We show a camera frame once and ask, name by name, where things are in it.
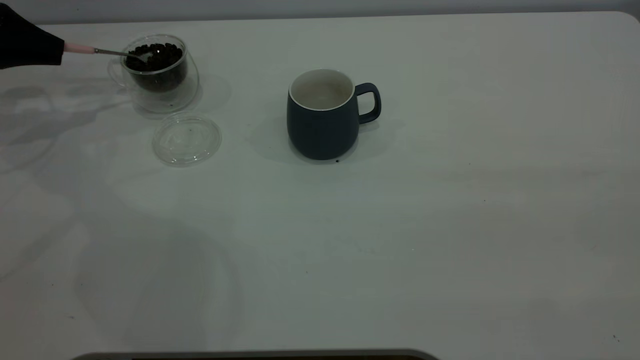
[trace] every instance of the mug rim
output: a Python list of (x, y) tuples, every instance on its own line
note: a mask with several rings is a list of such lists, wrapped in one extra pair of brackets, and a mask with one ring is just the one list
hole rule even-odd
[(176, 36), (174, 36), (174, 35), (169, 35), (169, 34), (151, 34), (151, 35), (145, 35), (145, 36), (143, 36), (143, 37), (136, 38), (135, 40), (130, 41), (130, 42), (127, 44), (127, 46), (125, 46), (125, 47), (122, 49), (122, 52), (123, 52), (123, 53), (128, 53), (127, 49), (129, 48), (129, 46), (130, 46), (131, 44), (133, 44), (133, 43), (135, 43), (135, 42), (138, 42), (138, 41), (140, 41), (140, 40), (146, 39), (146, 38), (150, 38), (150, 37), (168, 37), (168, 38), (173, 38), (173, 39), (177, 40), (177, 41), (182, 45), (182, 47), (184, 48), (184, 51), (182, 52), (182, 57), (180, 57), (180, 60), (176, 61), (175, 63), (171, 64), (170, 66), (165, 67), (164, 69), (160, 69), (160, 70), (156, 70), (156, 71), (137, 71), (137, 70), (133, 70), (133, 69), (129, 68), (129, 67), (126, 65), (125, 59), (126, 59), (128, 56), (121, 56), (121, 57), (120, 57), (120, 64), (122, 65), (122, 67), (123, 67), (126, 71), (130, 72), (131, 74), (136, 74), (136, 75), (156, 75), (156, 74), (160, 74), (160, 73), (162, 73), (162, 72), (165, 72), (165, 71), (167, 71), (167, 70), (171, 70), (171, 69), (173, 69), (174, 67), (176, 67), (176, 66), (178, 66), (180, 63), (182, 63), (182, 62), (184, 61), (184, 59), (187, 57), (187, 45), (184, 43), (184, 41), (182, 41), (182, 39), (181, 39), (181, 38), (179, 38), (179, 37), (176, 37)]
[[(318, 71), (318, 70), (329, 70), (329, 71), (337, 72), (338, 74), (340, 74), (340, 75), (344, 76), (345, 78), (347, 78), (349, 80), (349, 82), (351, 82), (351, 95), (349, 95), (349, 97), (342, 104), (340, 104), (338, 106), (334, 106), (334, 107), (332, 107), (330, 109), (314, 109), (314, 108), (309, 108), (308, 106), (304, 106), (304, 105), (300, 104), (296, 100), (296, 98), (293, 97), (293, 95), (291, 94), (291, 88), (293, 87), (293, 84), (296, 82), (296, 80), (298, 80), (298, 78), (300, 78), (304, 74), (307, 74), (307, 73), (312, 72), (312, 71)], [(293, 79), (293, 81), (291, 81), (291, 84), (289, 85), (289, 97), (291, 98), (291, 100), (293, 100), (298, 106), (300, 106), (302, 108), (305, 108), (307, 110), (311, 110), (311, 111), (331, 111), (331, 110), (336, 110), (337, 108), (340, 108), (340, 107), (344, 106), (347, 102), (349, 102), (351, 100), (351, 98), (353, 97), (353, 94), (355, 94), (355, 91), (356, 91), (356, 86), (353, 83), (353, 80), (347, 74), (345, 74), (344, 72), (342, 72), (340, 70), (332, 69), (330, 67), (318, 67), (318, 68), (315, 68), (315, 69), (310, 69), (310, 70), (307, 70), (305, 72), (302, 72), (301, 74), (296, 76), (296, 78)]]

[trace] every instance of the mug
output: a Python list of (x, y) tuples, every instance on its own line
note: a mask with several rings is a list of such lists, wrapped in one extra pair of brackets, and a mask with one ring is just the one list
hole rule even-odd
[[(358, 114), (359, 95), (372, 92), (371, 112)], [(337, 158), (347, 152), (358, 137), (360, 124), (380, 116), (380, 93), (376, 85), (353, 85), (337, 70), (316, 69), (298, 76), (289, 87), (287, 130), (302, 155), (315, 159)]]
[(127, 89), (131, 99), (154, 113), (177, 111), (187, 106), (198, 91), (198, 69), (187, 46), (171, 35), (149, 35), (131, 42), (122, 52), (128, 53), (141, 45), (173, 44), (182, 50), (182, 57), (173, 65), (158, 71), (137, 71), (127, 66), (120, 56), (109, 63), (111, 79)]

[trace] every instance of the mug handle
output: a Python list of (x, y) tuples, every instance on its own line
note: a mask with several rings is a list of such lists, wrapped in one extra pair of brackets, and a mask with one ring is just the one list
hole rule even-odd
[(362, 94), (366, 94), (367, 92), (373, 93), (373, 99), (375, 105), (373, 106), (373, 110), (366, 114), (360, 115), (358, 118), (358, 122), (361, 124), (366, 124), (370, 121), (376, 120), (380, 116), (380, 112), (382, 111), (382, 103), (380, 101), (380, 93), (378, 92), (378, 88), (376, 85), (372, 83), (364, 83), (356, 86), (355, 95), (360, 96)]
[(121, 88), (125, 88), (127, 85), (124, 83), (122, 75), (118, 75), (118, 71), (116, 70), (117, 66), (120, 66), (120, 57), (109, 60), (109, 63), (107, 64), (107, 73), (114, 83), (118, 84)]

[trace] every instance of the clear plastic lid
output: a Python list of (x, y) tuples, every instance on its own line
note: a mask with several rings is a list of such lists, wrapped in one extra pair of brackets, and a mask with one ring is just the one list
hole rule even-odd
[(209, 158), (221, 142), (220, 129), (213, 120), (202, 114), (183, 111), (162, 120), (152, 146), (162, 162), (185, 167)]

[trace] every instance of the spoon handle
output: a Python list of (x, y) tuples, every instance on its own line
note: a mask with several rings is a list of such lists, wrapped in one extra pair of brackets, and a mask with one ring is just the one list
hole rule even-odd
[(121, 53), (120, 51), (96, 49), (95, 47), (71, 44), (68, 42), (65, 42), (65, 51), (68, 53), (79, 53), (79, 54), (107, 54), (107, 55), (133, 56), (127, 53)]
[(65, 51), (67, 53), (95, 54), (97, 52), (97, 49), (90, 46), (71, 44), (69, 42), (65, 42)]

